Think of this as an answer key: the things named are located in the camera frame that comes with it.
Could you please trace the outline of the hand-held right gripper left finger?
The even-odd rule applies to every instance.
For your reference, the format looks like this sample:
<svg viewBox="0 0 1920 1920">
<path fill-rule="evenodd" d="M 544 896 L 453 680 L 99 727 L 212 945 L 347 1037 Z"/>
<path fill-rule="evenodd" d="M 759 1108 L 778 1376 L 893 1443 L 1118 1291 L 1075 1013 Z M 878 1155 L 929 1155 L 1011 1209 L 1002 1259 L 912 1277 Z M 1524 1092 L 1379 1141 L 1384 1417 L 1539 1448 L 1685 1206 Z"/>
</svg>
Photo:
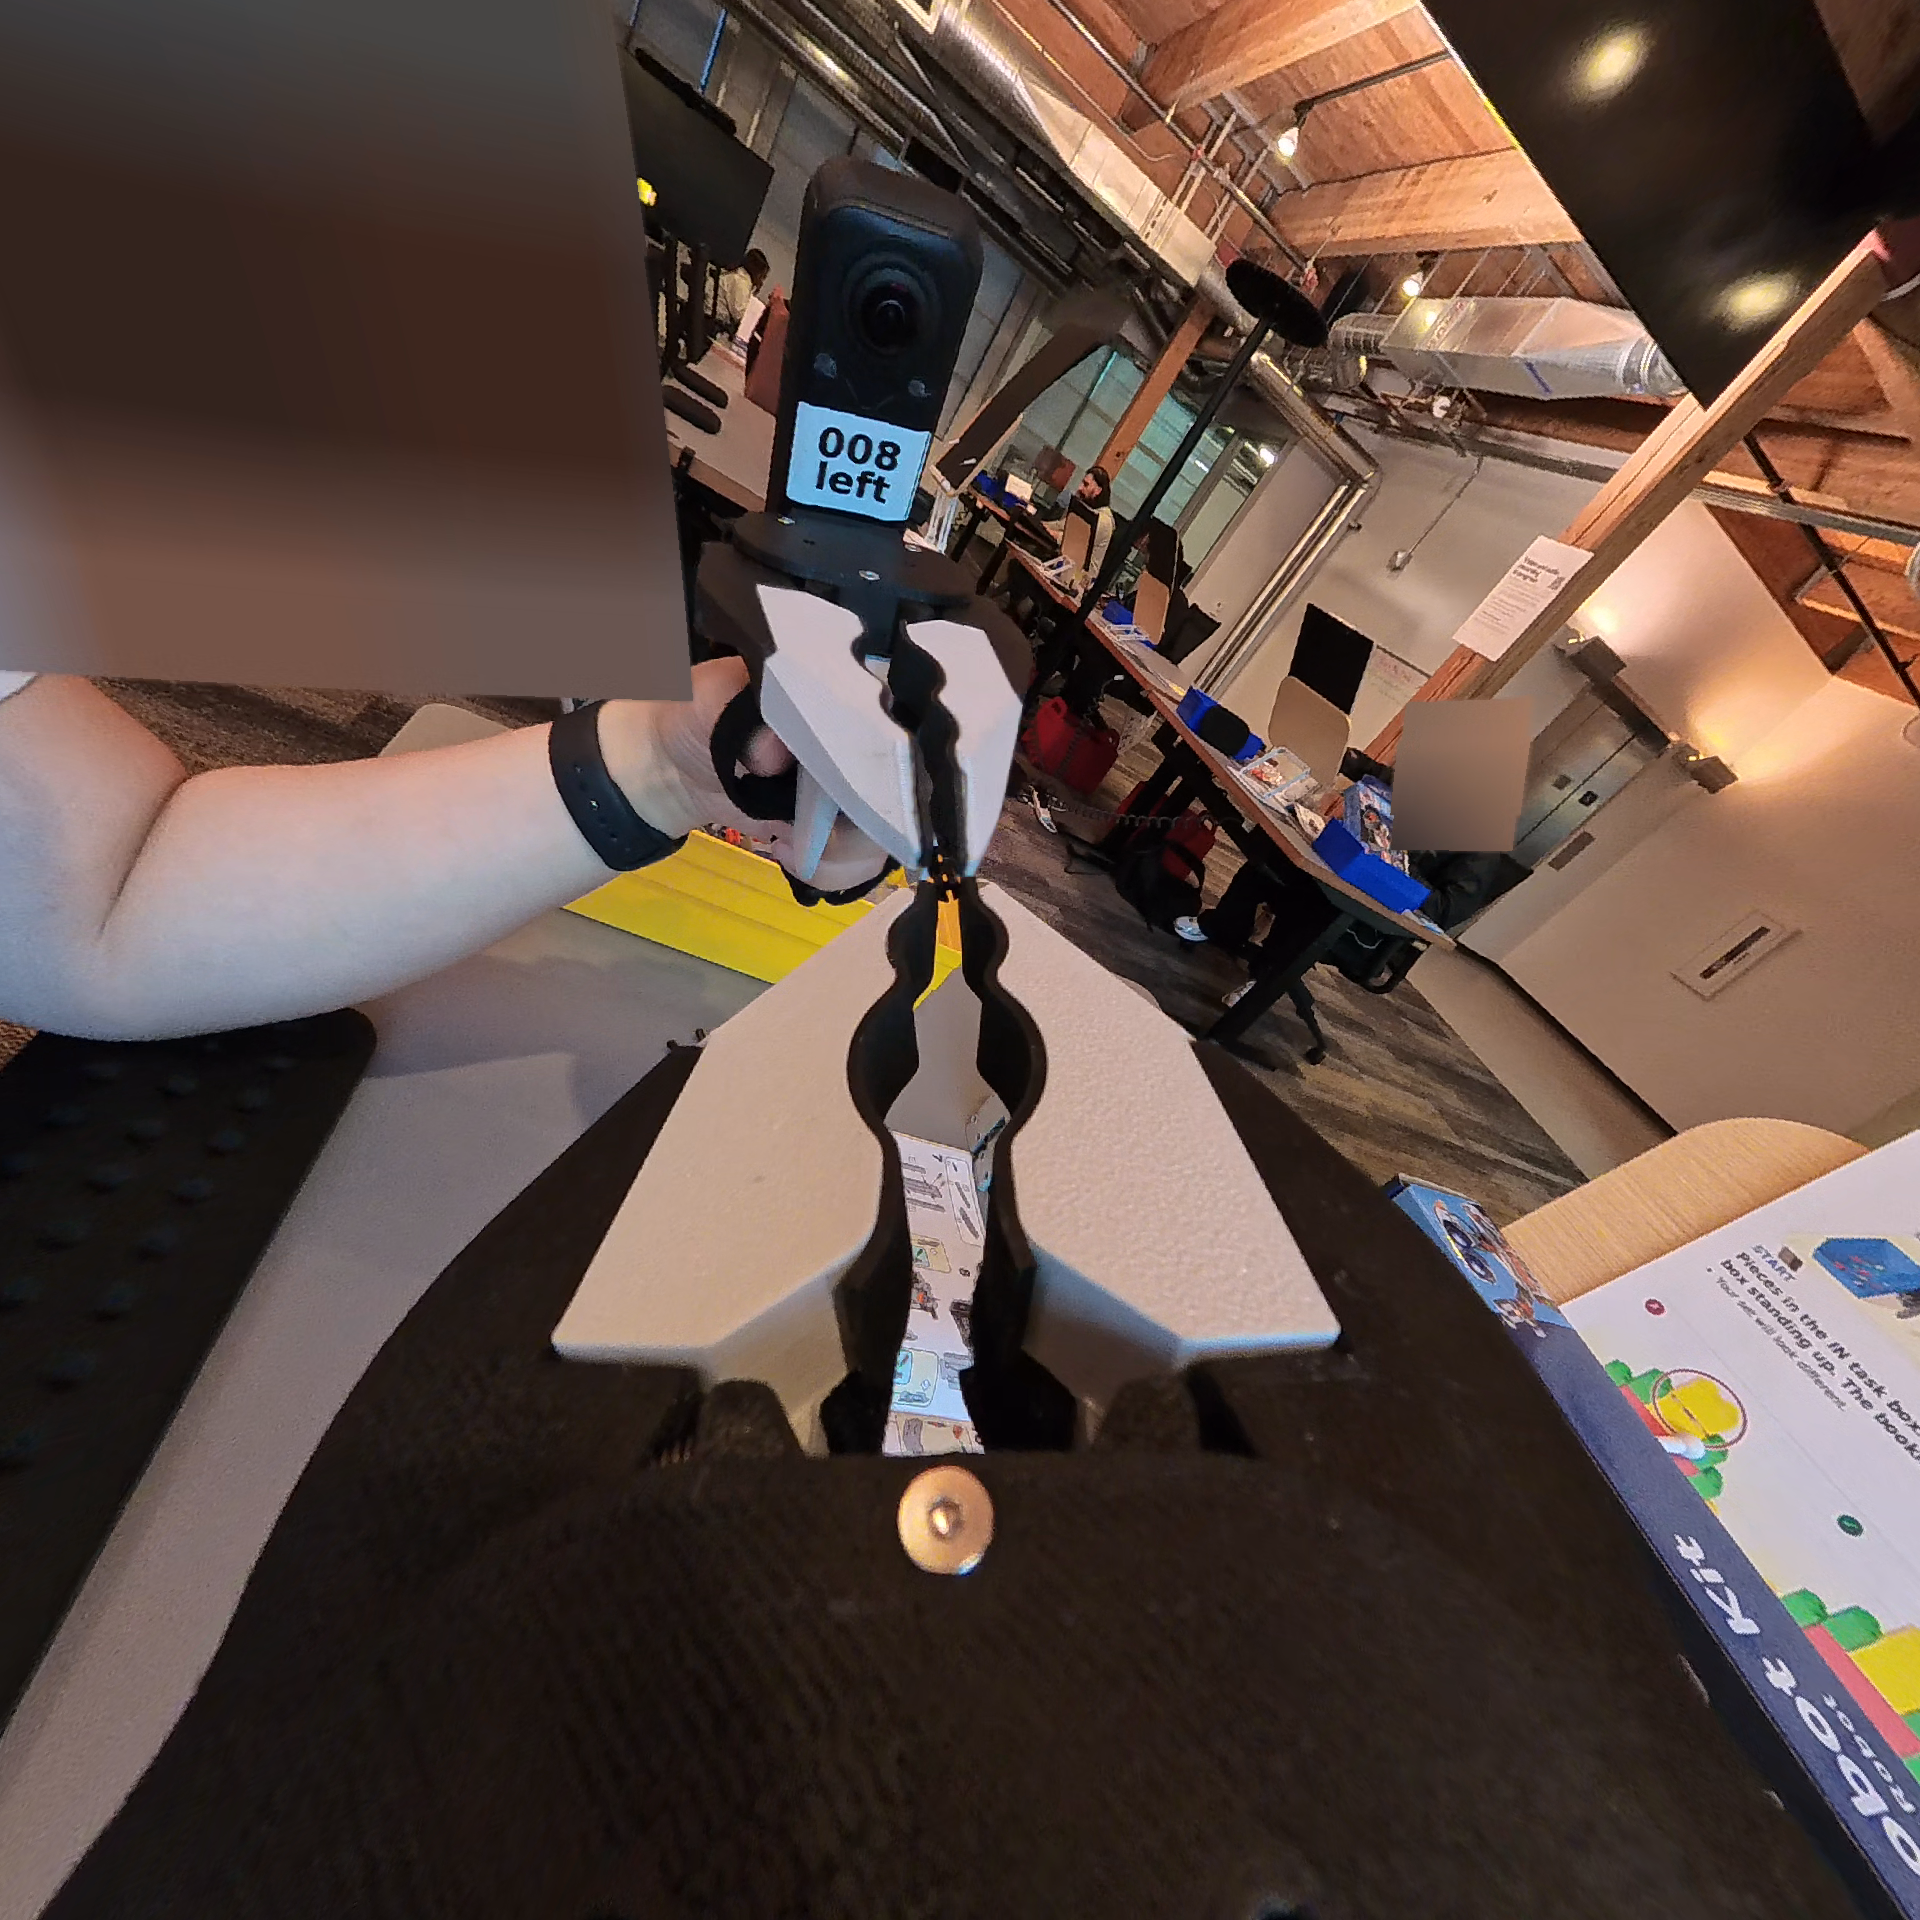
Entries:
<svg viewBox="0 0 1920 1920">
<path fill-rule="evenodd" d="M 759 1381 L 783 1405 L 847 1372 L 834 1287 L 881 1182 L 847 1061 L 910 903 L 896 891 L 709 1035 L 549 1334 L 557 1357 Z"/>
</svg>

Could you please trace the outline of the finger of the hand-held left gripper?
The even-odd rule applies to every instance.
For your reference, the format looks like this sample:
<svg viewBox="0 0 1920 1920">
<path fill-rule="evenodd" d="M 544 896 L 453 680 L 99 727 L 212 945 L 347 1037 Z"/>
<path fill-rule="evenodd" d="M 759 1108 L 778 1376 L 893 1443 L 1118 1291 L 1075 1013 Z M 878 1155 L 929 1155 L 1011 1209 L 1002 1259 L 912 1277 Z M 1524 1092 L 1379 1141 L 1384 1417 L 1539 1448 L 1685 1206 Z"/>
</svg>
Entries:
<svg viewBox="0 0 1920 1920">
<path fill-rule="evenodd" d="M 763 725 L 795 762 L 789 851 L 818 868 L 838 818 L 886 857 L 928 868 L 964 864 L 964 835 L 940 839 L 921 817 L 914 727 L 886 709 L 881 683 L 861 660 L 856 612 L 801 589 L 756 589 L 769 633 L 759 672 Z"/>
<path fill-rule="evenodd" d="M 1024 691 L 991 622 L 903 626 L 903 714 L 924 765 L 928 846 L 954 879 L 977 874 L 994 839 L 1021 725 Z"/>
</svg>

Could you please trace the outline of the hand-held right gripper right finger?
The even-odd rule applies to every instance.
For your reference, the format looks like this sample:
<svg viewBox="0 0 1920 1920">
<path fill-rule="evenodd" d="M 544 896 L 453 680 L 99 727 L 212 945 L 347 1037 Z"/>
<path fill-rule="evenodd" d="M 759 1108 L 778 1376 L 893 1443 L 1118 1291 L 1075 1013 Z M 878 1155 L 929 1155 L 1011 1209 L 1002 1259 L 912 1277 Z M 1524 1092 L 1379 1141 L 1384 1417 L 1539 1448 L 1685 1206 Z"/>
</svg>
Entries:
<svg viewBox="0 0 1920 1920">
<path fill-rule="evenodd" d="M 1000 886 L 961 893 L 975 1068 L 1007 1112 L 968 1331 L 1106 1405 L 1192 1363 L 1327 1348 L 1336 1314 L 1187 1035 Z"/>
</svg>

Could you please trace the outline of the long wooden desk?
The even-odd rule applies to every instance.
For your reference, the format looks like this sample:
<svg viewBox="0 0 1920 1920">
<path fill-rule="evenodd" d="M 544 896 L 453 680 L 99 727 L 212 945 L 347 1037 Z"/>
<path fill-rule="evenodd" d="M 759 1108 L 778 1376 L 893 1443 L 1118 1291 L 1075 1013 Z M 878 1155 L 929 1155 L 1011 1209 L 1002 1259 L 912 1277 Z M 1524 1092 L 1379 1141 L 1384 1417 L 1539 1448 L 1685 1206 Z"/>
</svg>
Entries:
<svg viewBox="0 0 1920 1920">
<path fill-rule="evenodd" d="M 1251 733 L 1197 686 L 1173 688 L 1162 655 L 1133 642 L 1099 615 L 1087 635 L 1102 660 L 1140 692 L 1156 721 L 1153 744 L 1162 759 L 1126 804 L 1111 810 L 1082 806 L 1053 792 L 1053 781 L 1035 774 L 1033 796 L 1047 808 L 1068 851 L 1068 872 L 1106 872 L 1149 926 L 1170 929 L 1173 908 L 1197 901 L 1203 853 L 1181 841 L 1187 817 L 1211 822 L 1213 835 L 1242 855 L 1242 870 L 1269 882 L 1296 874 L 1326 911 L 1305 938 L 1274 950 L 1250 953 L 1250 977 L 1237 997 L 1206 1029 L 1206 1040 L 1242 1050 L 1250 1029 L 1279 1001 L 1288 1001 L 1308 1033 L 1305 1062 L 1327 1056 L 1308 972 L 1330 966 L 1370 995 L 1389 995 L 1427 949 L 1452 949 L 1452 935 L 1426 912 L 1430 893 L 1417 876 L 1377 857 L 1344 818 L 1305 820 L 1286 796 L 1286 781 L 1259 782 L 1256 770 L 1278 774 L 1296 765 L 1303 781 L 1311 768 L 1288 741 L 1237 759 Z"/>
</svg>

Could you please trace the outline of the grey desk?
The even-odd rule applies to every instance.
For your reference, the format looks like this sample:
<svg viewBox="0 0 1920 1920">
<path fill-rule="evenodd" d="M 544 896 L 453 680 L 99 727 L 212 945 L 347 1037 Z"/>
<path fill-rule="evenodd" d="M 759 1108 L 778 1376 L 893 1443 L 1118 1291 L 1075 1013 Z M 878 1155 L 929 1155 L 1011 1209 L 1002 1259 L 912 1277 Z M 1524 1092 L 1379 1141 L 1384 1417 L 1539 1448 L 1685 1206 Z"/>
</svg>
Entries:
<svg viewBox="0 0 1920 1920">
<path fill-rule="evenodd" d="M 374 1009 L 368 1081 L 275 1232 L 3 1737 L 3 1917 L 1187 1917 L 1133 1761 L 1000 1778 L 853 1709 L 791 1794 L 672 1588 L 707 1545 L 646 1472 L 635 1372 L 554 1360 L 563 1237 L 631 1180 L 617 1120 L 528 1230 L 403 1319 L 697 1014 L 750 993 L 542 915 Z"/>
</svg>

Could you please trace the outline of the red storage bin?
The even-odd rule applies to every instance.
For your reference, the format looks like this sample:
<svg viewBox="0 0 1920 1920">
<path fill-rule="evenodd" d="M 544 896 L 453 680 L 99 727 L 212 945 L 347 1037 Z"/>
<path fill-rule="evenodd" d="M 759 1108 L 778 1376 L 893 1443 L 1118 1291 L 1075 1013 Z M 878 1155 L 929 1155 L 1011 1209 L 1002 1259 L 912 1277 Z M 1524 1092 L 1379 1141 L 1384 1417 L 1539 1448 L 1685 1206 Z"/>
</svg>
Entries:
<svg viewBox="0 0 1920 1920">
<path fill-rule="evenodd" d="M 1075 796 L 1097 792 L 1120 756 L 1120 737 L 1059 695 L 1045 697 L 1026 719 L 1017 756 L 1033 774 Z"/>
</svg>

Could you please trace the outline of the black monitor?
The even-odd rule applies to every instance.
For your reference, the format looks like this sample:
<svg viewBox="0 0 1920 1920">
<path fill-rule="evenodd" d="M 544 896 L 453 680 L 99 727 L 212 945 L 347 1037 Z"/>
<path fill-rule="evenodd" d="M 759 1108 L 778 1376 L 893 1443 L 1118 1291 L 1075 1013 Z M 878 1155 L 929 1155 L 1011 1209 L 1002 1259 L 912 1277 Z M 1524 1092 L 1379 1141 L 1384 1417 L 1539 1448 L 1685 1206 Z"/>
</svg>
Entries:
<svg viewBox="0 0 1920 1920">
<path fill-rule="evenodd" d="M 750 250 L 772 165 L 743 144 L 732 117 L 642 50 L 620 58 L 635 178 L 651 190 L 646 226 L 706 253 L 722 271 Z"/>
</svg>

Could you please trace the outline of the open building instruction booklet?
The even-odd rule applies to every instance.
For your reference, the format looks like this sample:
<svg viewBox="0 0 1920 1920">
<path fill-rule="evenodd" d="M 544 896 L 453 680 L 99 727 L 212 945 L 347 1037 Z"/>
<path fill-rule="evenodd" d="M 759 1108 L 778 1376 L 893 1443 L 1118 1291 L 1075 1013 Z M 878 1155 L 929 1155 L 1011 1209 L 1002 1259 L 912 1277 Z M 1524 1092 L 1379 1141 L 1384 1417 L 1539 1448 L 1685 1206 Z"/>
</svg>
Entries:
<svg viewBox="0 0 1920 1920">
<path fill-rule="evenodd" d="M 974 1162 L 961 1148 L 893 1138 L 914 1270 L 880 1450 L 896 1459 L 982 1452 L 959 1386 L 971 1367 L 971 1296 L 985 1248 Z"/>
</svg>

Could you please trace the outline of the yellow plastic bin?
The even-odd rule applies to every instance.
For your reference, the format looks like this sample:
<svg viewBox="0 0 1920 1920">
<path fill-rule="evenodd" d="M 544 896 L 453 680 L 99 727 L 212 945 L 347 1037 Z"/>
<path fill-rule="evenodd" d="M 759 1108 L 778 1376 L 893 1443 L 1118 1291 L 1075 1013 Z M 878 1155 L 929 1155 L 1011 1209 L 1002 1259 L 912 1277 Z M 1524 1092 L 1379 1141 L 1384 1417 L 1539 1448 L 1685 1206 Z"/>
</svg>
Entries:
<svg viewBox="0 0 1920 1920">
<path fill-rule="evenodd" d="M 775 862 L 706 832 L 690 835 L 673 857 L 616 874 L 568 904 L 591 923 L 766 985 L 804 966 L 871 908 L 863 896 L 804 907 Z"/>
</svg>

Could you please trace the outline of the black wristband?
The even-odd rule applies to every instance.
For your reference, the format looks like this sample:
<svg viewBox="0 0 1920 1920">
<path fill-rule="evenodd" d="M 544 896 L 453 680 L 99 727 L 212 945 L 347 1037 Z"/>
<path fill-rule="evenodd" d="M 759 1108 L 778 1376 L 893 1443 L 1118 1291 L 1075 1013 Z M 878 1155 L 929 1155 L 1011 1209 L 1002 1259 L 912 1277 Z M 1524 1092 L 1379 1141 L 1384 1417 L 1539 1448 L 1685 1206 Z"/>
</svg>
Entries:
<svg viewBox="0 0 1920 1920">
<path fill-rule="evenodd" d="M 580 702 L 554 719 L 545 759 L 557 798 L 587 851 L 613 872 L 635 872 L 680 853 L 685 835 L 649 825 L 612 779 L 599 738 L 604 701 Z"/>
</svg>

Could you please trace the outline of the cardboard box with black lid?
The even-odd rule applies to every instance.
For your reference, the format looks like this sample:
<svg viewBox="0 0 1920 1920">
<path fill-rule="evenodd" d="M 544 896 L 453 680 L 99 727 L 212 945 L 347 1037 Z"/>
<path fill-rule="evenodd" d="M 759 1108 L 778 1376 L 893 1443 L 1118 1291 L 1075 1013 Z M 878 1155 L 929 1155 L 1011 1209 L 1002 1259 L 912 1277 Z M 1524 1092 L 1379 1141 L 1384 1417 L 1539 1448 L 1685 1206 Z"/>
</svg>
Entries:
<svg viewBox="0 0 1920 1920">
<path fill-rule="evenodd" d="M 1288 674 L 1267 714 L 1265 743 L 1300 759 L 1319 786 L 1339 773 L 1351 709 L 1372 655 L 1367 635 L 1313 603 L 1305 605 Z"/>
</svg>

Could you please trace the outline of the black studded mat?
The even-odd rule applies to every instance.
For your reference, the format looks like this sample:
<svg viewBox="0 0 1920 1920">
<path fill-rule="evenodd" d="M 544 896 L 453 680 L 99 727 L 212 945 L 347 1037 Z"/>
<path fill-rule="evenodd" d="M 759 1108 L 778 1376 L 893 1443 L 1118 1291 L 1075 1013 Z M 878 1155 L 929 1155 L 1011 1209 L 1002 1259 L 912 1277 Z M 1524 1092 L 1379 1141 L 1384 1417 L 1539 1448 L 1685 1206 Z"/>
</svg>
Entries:
<svg viewBox="0 0 1920 1920">
<path fill-rule="evenodd" d="M 9 1717 L 372 1061 L 356 1010 L 1 1071 Z"/>
</svg>

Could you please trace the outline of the dark blue robot kit box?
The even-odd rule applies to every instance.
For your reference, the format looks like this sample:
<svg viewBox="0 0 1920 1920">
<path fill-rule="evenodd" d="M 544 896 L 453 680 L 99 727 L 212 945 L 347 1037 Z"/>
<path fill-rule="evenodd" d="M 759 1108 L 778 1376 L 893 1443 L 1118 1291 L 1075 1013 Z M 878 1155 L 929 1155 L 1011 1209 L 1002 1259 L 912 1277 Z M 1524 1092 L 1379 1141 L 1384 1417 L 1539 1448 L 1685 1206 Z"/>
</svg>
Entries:
<svg viewBox="0 0 1920 1920">
<path fill-rule="evenodd" d="M 1505 1237 L 1476 1203 L 1396 1178 L 1385 1194 L 1409 1215 L 1481 1302 L 1580 1436 L 1594 1465 L 1662 1566 L 1679 1619 L 1704 1632 L 1702 1676 L 1729 1678 L 1732 1701 L 1757 1710 L 1785 1754 L 1789 1788 L 1811 1792 L 1811 1813 L 1836 1829 L 1838 1857 L 1865 1877 L 1865 1892 L 1893 1917 L 1915 1917 L 1915 1797 L 1902 1797 L 1888 1753 L 1840 1682 L 1822 1678 L 1811 1643 L 1734 1539 L 1685 1485 L 1660 1439 L 1552 1304 Z"/>
</svg>

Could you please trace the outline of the black glossy panel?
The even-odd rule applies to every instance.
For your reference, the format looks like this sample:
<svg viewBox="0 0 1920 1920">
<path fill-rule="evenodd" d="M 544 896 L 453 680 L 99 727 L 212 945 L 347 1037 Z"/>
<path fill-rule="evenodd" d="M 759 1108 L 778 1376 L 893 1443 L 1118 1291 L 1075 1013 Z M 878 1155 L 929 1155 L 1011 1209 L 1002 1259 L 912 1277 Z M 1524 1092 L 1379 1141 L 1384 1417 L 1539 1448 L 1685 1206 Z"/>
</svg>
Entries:
<svg viewBox="0 0 1920 1920">
<path fill-rule="evenodd" d="M 1811 2 L 1432 2 L 1692 397 L 1710 406 L 1868 228 L 1918 207 Z"/>
</svg>

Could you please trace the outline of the paper wall notice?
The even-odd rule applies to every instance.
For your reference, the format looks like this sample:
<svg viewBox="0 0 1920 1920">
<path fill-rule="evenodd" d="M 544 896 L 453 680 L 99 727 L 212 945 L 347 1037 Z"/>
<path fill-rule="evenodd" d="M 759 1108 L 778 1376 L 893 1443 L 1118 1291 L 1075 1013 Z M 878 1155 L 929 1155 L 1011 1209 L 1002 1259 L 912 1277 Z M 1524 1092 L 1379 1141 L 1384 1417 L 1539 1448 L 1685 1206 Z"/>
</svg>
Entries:
<svg viewBox="0 0 1920 1920">
<path fill-rule="evenodd" d="M 1500 660 L 1588 563 L 1583 548 L 1536 536 L 1454 630 L 1452 645 Z"/>
</svg>

